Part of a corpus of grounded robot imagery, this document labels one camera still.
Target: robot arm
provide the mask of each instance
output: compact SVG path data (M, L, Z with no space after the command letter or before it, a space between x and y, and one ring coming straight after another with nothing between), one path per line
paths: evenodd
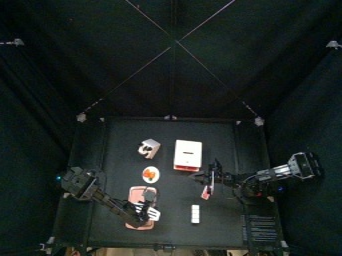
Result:
M256 173L234 175L222 171L222 165L216 159L210 164L209 170L201 171L190 176L202 184L214 187L213 182L222 183L233 188L240 188L246 197L269 195L268 189L273 182L288 178L298 178L301 180L321 176L321 165L318 158L313 153L297 153L292 156L288 164L261 170Z
M119 215L125 222L138 228L150 219L150 206L155 195L145 195L143 205L137 206L129 201L111 198L97 185L97 177L81 167L71 167L62 177L62 187L78 200L95 200Z

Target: black backdrop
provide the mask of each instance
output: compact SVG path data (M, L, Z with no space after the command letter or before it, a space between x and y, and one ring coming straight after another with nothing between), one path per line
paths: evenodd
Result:
M342 50L325 47L341 37L340 0L3 0L0 10L0 42L26 43L0 46L2 252L49 239L54 176L87 110L262 116L273 164L313 150L326 168L282 200L288 240L341 253Z

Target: black wall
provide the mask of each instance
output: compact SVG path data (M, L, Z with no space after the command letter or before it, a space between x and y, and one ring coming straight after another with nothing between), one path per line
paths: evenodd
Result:
M51 236L54 179L67 165L74 121L21 49L0 51L0 255L37 255Z
M296 152L313 151L325 168L324 178L292 182L281 200L288 242L306 248L304 255L342 254L341 71L342 51L332 50L269 119L273 164L286 163Z

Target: white box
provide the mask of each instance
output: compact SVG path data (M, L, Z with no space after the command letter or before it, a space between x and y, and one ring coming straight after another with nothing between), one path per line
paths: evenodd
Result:
M202 166L202 142L177 140L174 169L198 172Z

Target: white block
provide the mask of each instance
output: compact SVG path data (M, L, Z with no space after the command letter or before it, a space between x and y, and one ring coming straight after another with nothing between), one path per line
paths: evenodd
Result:
M192 223L200 223L200 205L197 204L192 206Z

